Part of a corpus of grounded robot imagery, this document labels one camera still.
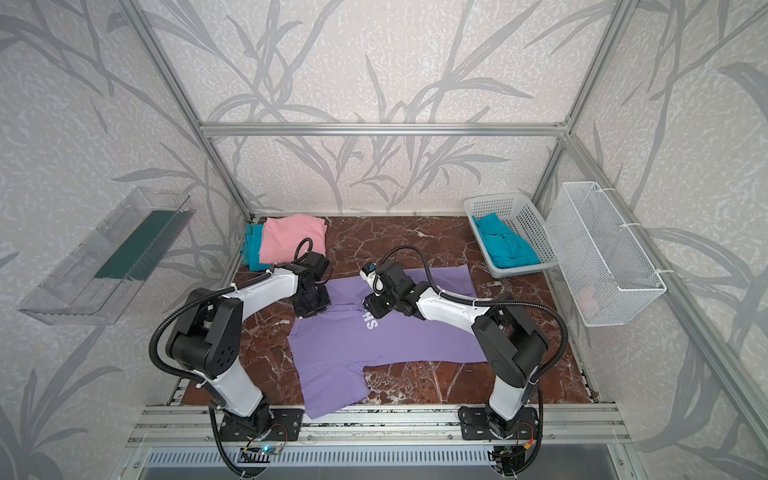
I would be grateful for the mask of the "purple t-shirt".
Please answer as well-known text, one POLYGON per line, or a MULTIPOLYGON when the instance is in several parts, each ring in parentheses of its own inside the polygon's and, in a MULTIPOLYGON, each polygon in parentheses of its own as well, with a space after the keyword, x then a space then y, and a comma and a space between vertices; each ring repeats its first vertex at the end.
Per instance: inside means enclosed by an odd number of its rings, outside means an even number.
POLYGON ((482 363, 474 335, 397 311, 376 319, 363 307, 372 290, 359 277, 327 283, 331 304, 297 318, 288 336, 305 412, 317 419, 368 397, 366 367, 404 362, 482 363))

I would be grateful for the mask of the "grey plastic laundry basket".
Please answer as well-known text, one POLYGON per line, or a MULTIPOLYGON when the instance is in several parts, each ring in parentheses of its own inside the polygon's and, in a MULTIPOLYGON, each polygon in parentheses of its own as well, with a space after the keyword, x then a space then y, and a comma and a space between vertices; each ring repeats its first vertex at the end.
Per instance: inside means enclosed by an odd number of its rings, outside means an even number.
POLYGON ((527 196, 470 198, 464 209, 492 277, 528 275, 557 265, 544 219, 527 196))

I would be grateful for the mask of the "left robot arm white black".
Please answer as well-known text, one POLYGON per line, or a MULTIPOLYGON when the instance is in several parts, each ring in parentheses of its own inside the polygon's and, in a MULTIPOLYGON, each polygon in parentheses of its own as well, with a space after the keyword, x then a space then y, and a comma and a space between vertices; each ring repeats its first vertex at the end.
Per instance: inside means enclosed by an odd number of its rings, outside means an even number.
POLYGON ((254 429, 271 424, 269 402, 239 360, 242 324, 281 300, 309 318, 330 305, 322 254, 308 251, 270 267, 241 286, 193 291, 187 303, 164 320, 150 341, 150 358, 162 371, 205 388, 230 416, 254 429))

